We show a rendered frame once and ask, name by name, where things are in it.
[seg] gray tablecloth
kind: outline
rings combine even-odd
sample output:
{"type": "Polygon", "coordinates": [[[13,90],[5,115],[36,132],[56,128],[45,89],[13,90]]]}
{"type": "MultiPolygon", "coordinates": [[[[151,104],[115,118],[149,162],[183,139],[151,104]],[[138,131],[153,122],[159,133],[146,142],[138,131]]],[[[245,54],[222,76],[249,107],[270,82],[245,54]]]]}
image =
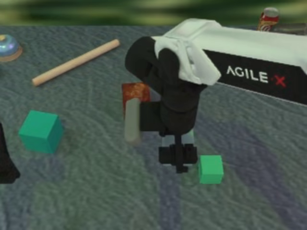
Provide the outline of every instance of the gray tablecloth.
{"type": "Polygon", "coordinates": [[[199,154],[219,154],[220,185],[158,163],[156,134],[123,140],[121,84],[129,46],[168,27],[0,27],[23,46],[0,64],[0,121],[22,177],[0,186],[0,230],[306,230],[307,109],[223,85],[201,97],[199,154]],[[121,46],[38,88],[31,79],[105,42],[121,46]],[[25,150],[31,110],[56,113],[54,155],[25,150]]]}

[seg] green cube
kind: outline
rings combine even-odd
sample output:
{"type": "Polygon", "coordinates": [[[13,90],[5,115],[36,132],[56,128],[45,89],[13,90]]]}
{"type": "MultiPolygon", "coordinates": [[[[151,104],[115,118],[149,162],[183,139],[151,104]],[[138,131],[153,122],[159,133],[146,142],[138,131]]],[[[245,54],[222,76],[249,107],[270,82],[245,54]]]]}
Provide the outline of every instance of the green cube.
{"type": "Polygon", "coordinates": [[[201,184],[220,184],[224,175],[222,157],[202,155],[199,159],[199,177],[201,184]]]}
{"type": "Polygon", "coordinates": [[[63,127],[58,115],[31,110],[18,134],[27,150],[54,153],[63,127]]]}

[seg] teal cube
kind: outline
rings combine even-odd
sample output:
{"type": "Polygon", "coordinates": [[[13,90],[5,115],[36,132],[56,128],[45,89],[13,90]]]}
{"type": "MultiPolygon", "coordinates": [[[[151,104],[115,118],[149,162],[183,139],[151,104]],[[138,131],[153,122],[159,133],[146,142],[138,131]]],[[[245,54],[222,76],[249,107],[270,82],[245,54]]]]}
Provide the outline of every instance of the teal cube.
{"type": "Polygon", "coordinates": [[[31,110],[18,134],[27,150],[54,153],[63,127],[58,115],[31,110]]]}
{"type": "Polygon", "coordinates": [[[220,184],[224,175],[222,157],[202,155],[199,159],[199,177],[201,184],[220,184]]]}

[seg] wooden dowel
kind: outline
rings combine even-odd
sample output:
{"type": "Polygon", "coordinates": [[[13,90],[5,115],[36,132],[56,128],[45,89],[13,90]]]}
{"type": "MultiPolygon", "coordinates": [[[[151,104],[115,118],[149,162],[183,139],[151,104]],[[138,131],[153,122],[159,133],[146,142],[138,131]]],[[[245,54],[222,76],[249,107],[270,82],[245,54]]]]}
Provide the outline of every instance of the wooden dowel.
{"type": "Polygon", "coordinates": [[[35,78],[32,79],[32,83],[34,86],[39,86],[73,68],[78,67],[79,65],[84,64],[85,62],[88,62],[120,45],[119,40],[115,39],[113,41],[110,41],[108,43],[105,43],[104,45],[101,45],[79,57],[76,57],[62,65],[59,65],[35,78]]]}

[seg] red can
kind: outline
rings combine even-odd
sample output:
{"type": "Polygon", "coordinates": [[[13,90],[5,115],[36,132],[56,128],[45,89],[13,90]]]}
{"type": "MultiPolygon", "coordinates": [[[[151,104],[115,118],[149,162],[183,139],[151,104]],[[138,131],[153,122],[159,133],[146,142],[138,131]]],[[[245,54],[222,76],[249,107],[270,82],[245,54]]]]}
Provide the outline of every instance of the red can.
{"type": "Polygon", "coordinates": [[[278,9],[274,7],[265,8],[260,16],[257,30],[270,31],[272,26],[276,25],[279,21],[278,9]]]}

